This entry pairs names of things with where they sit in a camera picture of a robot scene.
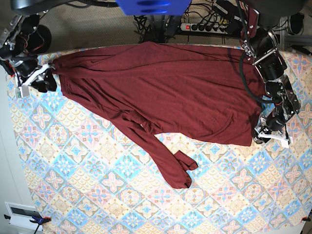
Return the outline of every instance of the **black cable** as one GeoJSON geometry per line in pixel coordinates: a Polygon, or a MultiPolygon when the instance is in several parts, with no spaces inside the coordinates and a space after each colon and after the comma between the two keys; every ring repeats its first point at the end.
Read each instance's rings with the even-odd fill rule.
{"type": "Polygon", "coordinates": [[[74,5],[74,4],[71,4],[71,3],[66,3],[65,5],[68,5],[68,6],[71,6],[71,7],[74,7],[74,8],[78,8],[78,9],[85,9],[85,8],[88,8],[88,7],[91,6],[89,4],[87,4],[85,6],[78,6],[78,5],[74,5]]]}
{"type": "Polygon", "coordinates": [[[288,19],[281,26],[277,26],[277,28],[283,27],[287,22],[288,22],[288,19]]]}
{"type": "Polygon", "coordinates": [[[288,135],[288,132],[287,132],[287,124],[285,124],[285,136],[286,136],[286,139],[289,139],[289,135],[288,135]]]}
{"type": "Polygon", "coordinates": [[[16,78],[18,79],[18,87],[21,87],[21,84],[20,84],[20,76],[18,74],[17,71],[15,71],[15,75],[16,75],[16,78]]]}
{"type": "MultiPolygon", "coordinates": [[[[225,35],[225,30],[224,30],[224,35],[225,35]]],[[[224,42],[224,44],[226,44],[226,42],[225,42],[225,36],[223,36],[223,42],[224,42]]]]}
{"type": "Polygon", "coordinates": [[[197,24],[197,26],[199,26],[203,21],[206,21],[207,23],[210,21],[211,17],[209,18],[209,20],[206,20],[206,18],[207,18],[208,16],[210,16],[211,11],[212,11],[212,7],[213,7],[214,3],[210,5],[211,9],[209,9],[208,14],[207,14],[206,16],[204,16],[204,17],[202,17],[202,16],[201,16],[198,12],[196,12],[196,11],[189,12],[189,8],[190,8],[191,5],[192,5],[192,3],[191,3],[191,4],[188,6],[188,8],[186,9],[185,15],[186,15],[186,16],[189,16],[189,15],[190,15],[189,13],[196,13],[196,14],[198,14],[198,15],[201,17],[201,21],[200,21],[200,23],[197,24]]]}
{"type": "Polygon", "coordinates": [[[139,31],[142,31],[142,30],[147,28],[147,27],[145,27],[145,24],[146,24],[146,21],[147,21],[147,17],[146,16],[133,16],[133,17],[134,17],[134,20],[137,23],[139,31]]]}
{"type": "Polygon", "coordinates": [[[288,29],[288,27],[287,28],[282,28],[282,29],[279,29],[279,30],[273,30],[274,32],[279,32],[279,31],[284,31],[284,30],[287,30],[288,29]]]}
{"type": "Polygon", "coordinates": [[[248,38],[247,27],[246,27],[246,24],[245,24],[245,18],[244,18],[244,15],[243,15],[243,10],[240,7],[239,1],[238,0],[235,0],[235,1],[236,1],[236,4],[237,4],[237,8],[238,8],[240,19],[242,20],[245,40],[247,41],[247,45],[248,45],[249,49],[252,50],[253,48],[251,47],[251,44],[250,44],[250,41],[249,41],[249,38],[248,38]]]}
{"type": "Polygon", "coordinates": [[[211,20],[211,18],[212,18],[212,16],[215,14],[215,12],[214,13],[212,13],[212,14],[208,14],[208,15],[206,15],[202,20],[201,20],[201,22],[199,22],[197,25],[201,25],[202,24],[202,22],[205,20],[206,21],[206,24],[208,24],[208,22],[211,20]]]}
{"type": "Polygon", "coordinates": [[[187,17],[189,17],[190,16],[190,13],[195,13],[195,14],[198,14],[202,19],[204,18],[201,14],[199,14],[197,11],[189,11],[189,12],[187,12],[187,17]]]}
{"type": "Polygon", "coordinates": [[[119,7],[116,2],[105,2],[105,1],[95,1],[95,0],[79,0],[82,3],[92,6],[102,6],[102,7],[119,7]]]}
{"type": "Polygon", "coordinates": [[[42,19],[43,19],[43,17],[45,17],[45,16],[46,16],[46,14],[48,14],[48,13],[44,13],[44,15],[42,15],[42,16],[40,17],[40,20],[42,20],[42,19]]]}
{"type": "Polygon", "coordinates": [[[208,23],[210,22],[210,19],[213,17],[215,15],[215,20],[214,20],[214,22],[212,22],[212,27],[216,24],[216,22],[217,22],[217,19],[218,19],[218,13],[217,12],[214,12],[210,17],[209,17],[209,19],[208,19],[208,21],[204,24],[204,27],[206,27],[207,25],[208,25],[208,23]]]}
{"type": "Polygon", "coordinates": [[[36,233],[37,233],[39,226],[40,226],[40,225],[38,224],[38,226],[37,226],[37,228],[36,228],[36,230],[35,230],[34,234],[36,234],[36,233]]]}
{"type": "Polygon", "coordinates": [[[269,104],[269,103],[280,103],[281,101],[278,99],[275,100],[263,100],[262,98],[259,98],[257,95],[255,95],[250,88],[248,87],[247,81],[246,81],[246,77],[244,74],[244,70],[243,70],[243,63],[244,63],[244,59],[246,57],[246,53],[243,52],[242,56],[239,59],[239,73],[240,73],[240,77],[242,78],[242,82],[243,85],[247,91],[247,93],[256,101],[260,102],[260,103],[265,103],[265,104],[269,104]]]}

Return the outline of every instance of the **blue device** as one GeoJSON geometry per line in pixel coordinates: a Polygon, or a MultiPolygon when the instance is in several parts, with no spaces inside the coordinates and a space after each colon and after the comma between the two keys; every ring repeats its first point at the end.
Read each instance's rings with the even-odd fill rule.
{"type": "Polygon", "coordinates": [[[126,15],[182,16],[191,0],[117,0],[126,15]]]}

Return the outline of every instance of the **wire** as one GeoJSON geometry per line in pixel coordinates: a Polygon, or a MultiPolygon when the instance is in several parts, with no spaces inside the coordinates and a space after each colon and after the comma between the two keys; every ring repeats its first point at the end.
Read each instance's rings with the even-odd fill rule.
{"type": "Polygon", "coordinates": [[[35,230],[34,234],[36,234],[36,233],[37,233],[39,226],[40,226],[40,225],[38,224],[38,226],[37,226],[37,228],[36,228],[36,230],[35,230]]]}
{"type": "MultiPolygon", "coordinates": [[[[224,35],[225,35],[225,30],[224,30],[224,35]]],[[[224,42],[224,44],[226,44],[226,42],[225,42],[225,36],[223,36],[223,42],[224,42]]]]}
{"type": "Polygon", "coordinates": [[[284,30],[287,30],[288,29],[288,27],[287,28],[282,28],[282,29],[279,29],[279,30],[273,30],[274,32],[279,32],[279,31],[284,31],[284,30]]]}
{"type": "Polygon", "coordinates": [[[195,13],[198,14],[201,18],[204,18],[201,14],[199,14],[197,11],[189,11],[187,12],[185,15],[188,17],[190,15],[190,13],[195,13]]]}
{"type": "Polygon", "coordinates": [[[277,26],[277,28],[283,27],[287,22],[288,22],[288,19],[281,26],[277,26]]]}
{"type": "Polygon", "coordinates": [[[217,13],[217,12],[214,12],[214,13],[210,16],[209,20],[204,24],[204,27],[206,27],[206,26],[208,25],[208,23],[210,22],[210,19],[211,19],[212,16],[214,16],[214,15],[215,15],[214,22],[212,22],[212,24],[210,25],[210,26],[213,28],[213,26],[216,24],[216,22],[217,22],[217,20],[218,20],[218,13],[217,13]]]}
{"type": "Polygon", "coordinates": [[[65,5],[68,5],[68,6],[71,6],[73,8],[78,8],[78,9],[85,9],[85,8],[88,8],[90,7],[91,5],[89,4],[86,4],[85,6],[79,6],[79,5],[74,5],[74,4],[71,4],[71,3],[66,3],[65,5]]]}
{"type": "Polygon", "coordinates": [[[116,2],[105,2],[97,0],[79,0],[82,3],[92,6],[102,6],[102,7],[119,7],[116,2]]]}
{"type": "Polygon", "coordinates": [[[262,98],[259,98],[257,95],[255,95],[251,90],[250,88],[248,87],[248,84],[247,84],[247,81],[246,81],[246,77],[245,77],[245,74],[244,74],[244,70],[243,70],[243,62],[244,62],[244,59],[246,57],[246,53],[243,52],[240,59],[239,59],[239,73],[240,73],[240,77],[242,78],[242,82],[243,82],[243,85],[247,91],[247,93],[256,101],[260,102],[260,103],[265,103],[265,104],[271,104],[271,103],[280,103],[280,100],[278,99],[275,99],[275,100],[263,100],[262,98]]]}
{"type": "Polygon", "coordinates": [[[235,1],[236,1],[236,4],[237,4],[237,8],[238,8],[238,12],[239,12],[240,19],[241,19],[241,21],[242,21],[245,40],[246,40],[246,42],[247,42],[247,45],[248,45],[249,49],[252,50],[252,47],[251,47],[251,44],[250,44],[250,41],[249,41],[249,38],[248,38],[247,27],[246,27],[246,24],[245,24],[245,19],[244,19],[244,15],[243,15],[243,10],[242,10],[242,8],[240,7],[239,1],[238,1],[238,0],[235,0],[235,1]]]}
{"type": "Polygon", "coordinates": [[[45,39],[43,38],[43,36],[40,34],[39,31],[37,31],[37,34],[39,35],[39,37],[41,37],[41,39],[42,39],[42,44],[41,44],[40,46],[37,46],[36,48],[34,48],[32,51],[30,51],[30,53],[32,53],[32,52],[34,52],[34,51],[36,51],[36,50],[42,48],[42,47],[44,46],[44,44],[45,44],[45,39]]]}
{"type": "Polygon", "coordinates": [[[23,50],[25,50],[27,48],[27,46],[28,46],[28,41],[23,36],[20,36],[20,37],[25,41],[24,48],[23,48],[23,50]]]}
{"type": "Polygon", "coordinates": [[[146,16],[133,16],[133,17],[134,20],[136,21],[135,24],[137,27],[137,31],[135,31],[135,33],[139,34],[140,36],[139,43],[142,43],[144,40],[144,35],[151,28],[151,26],[150,25],[145,26],[147,22],[146,16]]]}
{"type": "Polygon", "coordinates": [[[208,16],[210,16],[209,19],[206,20],[206,21],[207,21],[206,24],[208,24],[208,22],[211,20],[212,16],[213,16],[215,13],[216,13],[216,12],[214,12],[214,13],[212,13],[212,14],[209,13],[209,14],[206,15],[206,16],[201,20],[201,22],[199,22],[197,25],[201,25],[202,22],[203,22],[204,20],[206,20],[206,18],[207,18],[208,16]]]}
{"type": "Polygon", "coordinates": [[[45,16],[46,16],[46,14],[48,14],[48,12],[47,12],[47,13],[44,13],[44,14],[40,17],[40,20],[42,20],[42,19],[43,19],[43,17],[45,17],[45,16]]]}
{"type": "Polygon", "coordinates": [[[18,87],[21,87],[20,76],[19,76],[18,72],[15,69],[14,69],[14,71],[15,71],[16,78],[18,79],[18,87]]]}

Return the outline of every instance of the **maroon shirt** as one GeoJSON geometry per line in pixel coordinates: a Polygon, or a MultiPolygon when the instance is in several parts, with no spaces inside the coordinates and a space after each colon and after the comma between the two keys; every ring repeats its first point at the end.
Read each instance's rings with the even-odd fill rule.
{"type": "MultiPolygon", "coordinates": [[[[201,141],[250,146],[261,112],[238,71],[240,50],[151,42],[100,48],[54,61],[63,94],[110,120],[150,154],[173,188],[189,188],[198,166],[172,154],[154,134],[183,133],[201,141]]],[[[244,64],[250,89],[263,82],[244,64]]]]}

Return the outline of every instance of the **floral pattern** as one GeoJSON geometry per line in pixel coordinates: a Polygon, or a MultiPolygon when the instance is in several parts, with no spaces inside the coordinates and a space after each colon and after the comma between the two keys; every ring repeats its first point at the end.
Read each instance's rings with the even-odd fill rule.
{"type": "MultiPolygon", "coordinates": [[[[198,169],[187,172],[193,181],[188,189],[171,188],[147,152],[110,121],[64,97],[60,86],[16,99],[8,77],[27,185],[37,210],[52,219],[44,233],[251,234],[299,224],[312,208],[312,63],[282,55],[301,103],[287,123],[290,149],[277,140],[244,147],[158,134],[169,150],[197,162],[198,169]]],[[[264,113],[272,107],[264,106],[264,113]]]]}

